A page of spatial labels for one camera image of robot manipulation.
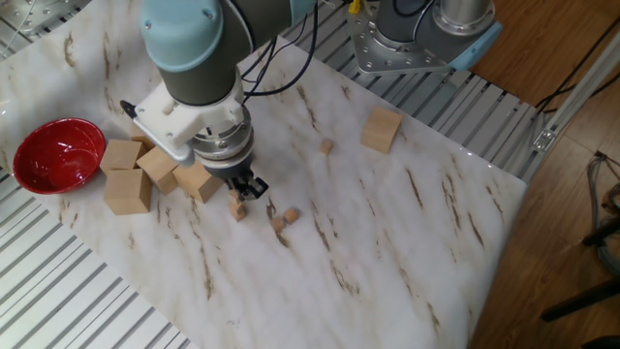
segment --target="black stand leg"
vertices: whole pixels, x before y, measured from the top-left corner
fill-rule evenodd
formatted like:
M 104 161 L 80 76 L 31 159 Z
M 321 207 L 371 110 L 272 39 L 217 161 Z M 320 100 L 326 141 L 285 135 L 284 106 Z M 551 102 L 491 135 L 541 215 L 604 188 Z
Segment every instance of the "black stand leg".
M 601 243 L 605 238 L 620 231 L 620 218 L 615 218 L 609 223 L 597 229 L 594 233 L 585 237 L 581 243 L 586 246 L 593 246 Z
M 620 277 L 551 306 L 542 312 L 541 318 L 546 322 L 551 322 L 617 294 L 620 294 Z

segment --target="wooden cube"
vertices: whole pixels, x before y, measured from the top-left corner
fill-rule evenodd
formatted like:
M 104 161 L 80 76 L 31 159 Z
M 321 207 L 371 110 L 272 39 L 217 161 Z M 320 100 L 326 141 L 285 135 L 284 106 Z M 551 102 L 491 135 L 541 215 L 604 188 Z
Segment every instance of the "wooden cube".
M 236 192 L 236 190 L 229 190 L 229 201 L 231 203 L 235 203 L 237 205 L 243 203 L 241 201 L 241 198 L 239 197 L 239 193 Z
M 238 222 L 241 219 L 245 218 L 247 215 L 247 211 L 245 210 L 244 203 L 235 203 L 231 202 L 229 204 L 229 210 L 231 211 L 232 217 Z
M 99 167 L 106 175 L 109 175 L 110 171 L 135 169 L 138 159 L 145 152 L 142 143 L 111 140 Z
M 273 228 L 273 230 L 276 233 L 280 233 L 284 230 L 284 227 L 286 227 L 286 223 L 284 222 L 284 218 L 282 217 L 274 217 L 273 219 L 271 219 L 271 228 Z
M 321 142 L 321 153 L 328 155 L 332 148 L 333 148 L 332 140 L 323 140 Z
M 143 169 L 155 186 L 164 195 L 176 189 L 178 184 L 172 171 L 178 164 L 159 147 L 154 147 L 138 160 L 138 166 Z
M 289 208 L 284 212 L 284 219 L 289 224 L 293 224 L 297 219 L 299 219 L 299 213 L 293 207 Z
M 116 215 L 148 213 L 152 188 L 144 170 L 111 171 L 104 201 Z
M 381 107 L 371 113 L 361 135 L 361 143 L 385 154 L 389 153 L 403 116 Z
M 150 151 L 152 148 L 155 147 L 155 143 L 150 140 L 143 132 L 140 128 L 138 128 L 138 126 L 136 126 L 136 124 L 132 124 L 132 128 L 129 131 L 129 138 L 132 139 L 132 141 L 134 142 L 140 142 L 142 143 L 142 145 L 144 145 L 144 148 L 146 149 L 146 151 Z
M 224 184 L 222 179 L 212 176 L 199 161 L 189 168 L 179 166 L 172 173 L 181 189 L 203 204 Z

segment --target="small wooden cube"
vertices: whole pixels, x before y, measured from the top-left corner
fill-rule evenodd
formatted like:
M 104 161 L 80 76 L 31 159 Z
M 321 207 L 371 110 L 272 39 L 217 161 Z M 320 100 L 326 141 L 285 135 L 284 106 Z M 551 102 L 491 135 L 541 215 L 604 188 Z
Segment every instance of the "small wooden cube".
M 297 219 L 299 219 L 299 213 L 293 207 L 289 208 L 284 212 L 284 219 L 289 224 L 293 224 Z
M 245 218 L 247 212 L 245 210 L 245 205 L 243 203 L 230 203 L 229 210 L 231 211 L 232 217 L 238 222 L 241 219 Z
M 230 190 L 229 191 L 229 200 L 231 201 L 231 203 L 235 203 L 235 204 L 241 204 L 241 198 L 239 198 L 239 193 L 236 192 L 236 190 Z
M 328 155 L 332 148 L 333 148 L 332 140 L 323 140 L 321 142 L 321 153 Z
M 276 233 L 282 232 L 285 226 L 286 223 L 284 222 L 284 218 L 274 217 L 273 219 L 271 219 L 271 228 L 273 228 Z

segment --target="metal base plate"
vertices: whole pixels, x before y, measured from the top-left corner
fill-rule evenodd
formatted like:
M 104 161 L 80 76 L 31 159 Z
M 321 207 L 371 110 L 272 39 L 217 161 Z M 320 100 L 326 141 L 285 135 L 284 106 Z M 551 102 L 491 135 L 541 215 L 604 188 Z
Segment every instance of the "metal base plate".
M 357 65 L 366 74 L 374 76 L 401 75 L 430 72 L 449 72 L 450 67 L 422 46 L 404 44 L 389 48 L 380 44 L 388 40 L 377 29 L 374 14 L 360 11 L 358 15 L 347 14 L 347 28 L 356 51 Z
M 0 0 L 0 16 L 17 29 L 28 14 L 33 0 Z M 90 0 L 37 0 L 30 16 L 21 28 L 21 34 L 35 35 L 66 14 L 81 9 Z

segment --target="white marble table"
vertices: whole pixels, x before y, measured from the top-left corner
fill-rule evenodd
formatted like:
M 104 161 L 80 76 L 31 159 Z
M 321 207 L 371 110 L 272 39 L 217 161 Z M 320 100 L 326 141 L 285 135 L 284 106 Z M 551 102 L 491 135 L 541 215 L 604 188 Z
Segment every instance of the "white marble table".
M 118 101 L 159 81 L 139 5 L 95 0 L 0 64 L 1 166 L 62 116 L 126 137 Z M 305 57 L 284 50 L 263 88 Z M 360 145 L 376 106 L 390 108 L 320 62 L 286 93 L 252 99 L 254 169 L 271 188 L 240 223 L 224 189 L 206 205 L 154 193 L 149 214 L 116 217 L 102 174 L 38 199 L 200 347 L 465 348 L 525 184 L 411 117 L 390 155 Z M 335 140 L 327 157 L 322 138 Z M 277 235 L 269 218 L 290 206 L 301 217 Z

